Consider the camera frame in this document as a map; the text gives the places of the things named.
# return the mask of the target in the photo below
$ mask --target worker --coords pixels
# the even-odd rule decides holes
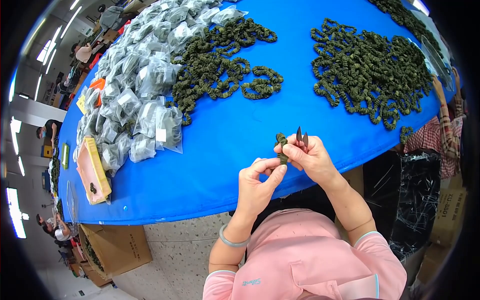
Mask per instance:
[[[257,158],[239,173],[237,209],[212,247],[203,299],[399,299],[407,273],[376,231],[364,199],[337,171],[320,138],[308,137],[307,153],[295,142],[291,135],[274,151],[325,191],[350,243],[331,219],[311,209],[283,207],[258,220],[287,165]],[[260,174],[268,179],[259,181]]]
[[[441,178],[450,178],[460,172],[460,139],[462,135],[463,99],[461,95],[460,77],[456,68],[452,68],[455,76],[456,93],[450,104],[454,105],[454,113],[450,120],[448,105],[442,83],[432,75],[433,89],[440,100],[440,120],[433,117],[427,124],[416,131],[403,147],[403,153],[417,149],[432,149],[440,154]]]
[[[78,230],[76,226],[72,223],[65,223],[59,214],[55,215],[55,218],[58,220],[58,226],[53,227],[50,223],[44,222],[42,225],[43,231],[48,235],[59,241],[69,240],[78,235]]]
[[[57,220],[53,217],[50,217],[48,219],[44,219],[42,218],[39,214],[36,215],[36,222],[42,226],[43,222],[47,222],[49,223],[50,225],[52,225],[53,227],[56,227],[57,226]]]
[[[52,147],[55,147],[55,139],[58,138],[62,122],[57,120],[48,120],[43,127],[36,129],[36,137],[41,139],[47,137],[52,142]]]
[[[94,47],[90,45],[90,43],[87,43],[85,46],[80,47],[79,44],[75,43],[72,46],[72,52],[75,54],[75,57],[85,63],[85,64],[90,64],[93,62],[95,59],[95,55],[98,53],[104,54],[105,51],[107,50],[107,45],[104,43],[100,43],[99,41],[95,42]]]
[[[118,31],[127,21],[137,16],[137,14],[133,12],[123,13],[123,8],[115,5],[106,9],[105,4],[102,4],[98,7],[98,12],[102,13],[99,22],[103,30],[111,28],[112,30]]]

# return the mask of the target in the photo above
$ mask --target logo on shirt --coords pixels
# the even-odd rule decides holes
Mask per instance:
[[[248,284],[251,284],[251,285],[260,284],[260,280],[261,280],[261,278],[257,278],[257,279],[250,280],[250,281],[244,281],[244,282],[242,283],[242,286],[246,286],[246,285],[248,285]]]

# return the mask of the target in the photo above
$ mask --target left hand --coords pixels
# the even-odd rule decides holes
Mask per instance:
[[[239,173],[239,199],[235,213],[257,217],[267,207],[286,172],[287,165],[281,165],[280,158],[277,157],[257,158],[250,167],[242,169]],[[269,176],[265,182],[259,181],[261,173]]]

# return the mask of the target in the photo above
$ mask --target blue tablecloth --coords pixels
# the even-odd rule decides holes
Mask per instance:
[[[183,128],[183,155],[157,151],[154,158],[139,163],[127,160],[112,179],[112,203],[90,205],[76,164],[60,168],[59,195],[67,209],[67,181],[74,187],[78,222],[138,225],[176,221],[232,210],[236,207],[238,172],[257,157],[275,157],[275,135],[295,133],[301,125],[309,135],[323,140],[340,172],[347,171],[378,156],[399,143],[401,126],[418,130],[439,111],[434,92],[421,101],[422,112],[402,116],[393,131],[382,124],[373,125],[368,116],[350,115],[343,103],[331,107],[313,92],[316,79],[310,62],[317,57],[310,37],[312,27],[320,28],[325,17],[341,24],[374,31],[389,38],[410,37],[390,15],[379,11],[367,0],[279,1],[242,0],[237,8],[247,17],[274,30],[278,41],[257,41],[234,57],[247,59],[251,66],[265,65],[284,76],[279,93],[268,99],[248,100],[238,90],[232,97],[197,101],[193,123]],[[89,84],[94,67],[84,84]],[[253,74],[244,78],[251,82]],[[450,99],[453,92],[445,91]],[[77,123],[82,113],[74,104],[65,117],[60,144],[70,146],[70,160],[75,148]],[[304,172],[289,167],[273,197],[284,196],[312,186]],[[70,215],[65,212],[66,221]]]

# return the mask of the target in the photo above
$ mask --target stool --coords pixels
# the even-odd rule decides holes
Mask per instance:
[[[102,53],[97,53],[95,55],[95,58],[93,59],[92,63],[88,66],[90,69],[93,69],[95,67],[96,62],[102,57]]]

